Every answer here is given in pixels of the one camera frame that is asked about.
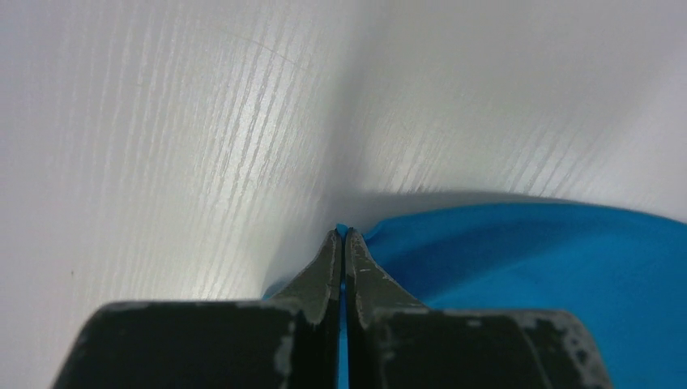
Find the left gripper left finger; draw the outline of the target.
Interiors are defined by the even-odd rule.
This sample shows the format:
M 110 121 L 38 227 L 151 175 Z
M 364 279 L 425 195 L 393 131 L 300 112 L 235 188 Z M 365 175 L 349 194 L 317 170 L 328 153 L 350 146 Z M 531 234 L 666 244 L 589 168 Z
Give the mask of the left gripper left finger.
M 56 388 L 334 388 L 342 239 L 262 300 L 118 301 L 77 335 Z

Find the bright blue t shirt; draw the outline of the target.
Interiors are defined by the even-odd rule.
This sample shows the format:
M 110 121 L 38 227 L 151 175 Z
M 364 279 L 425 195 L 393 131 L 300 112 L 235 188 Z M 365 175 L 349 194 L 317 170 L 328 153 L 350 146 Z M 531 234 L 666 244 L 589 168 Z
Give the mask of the bright blue t shirt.
M 343 244 L 337 384 L 350 387 L 348 230 L 335 231 Z M 429 308 L 563 310 L 593 336 L 610 388 L 686 385 L 683 223 L 608 207 L 506 203 L 399 216 L 360 234 L 378 265 Z

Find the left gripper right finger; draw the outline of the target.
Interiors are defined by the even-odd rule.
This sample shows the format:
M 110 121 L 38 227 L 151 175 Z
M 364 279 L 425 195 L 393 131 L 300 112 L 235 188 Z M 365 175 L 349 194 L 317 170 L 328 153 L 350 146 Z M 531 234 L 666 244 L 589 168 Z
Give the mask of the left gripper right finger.
M 435 310 L 344 240 L 351 388 L 610 388 L 591 333 L 563 310 Z

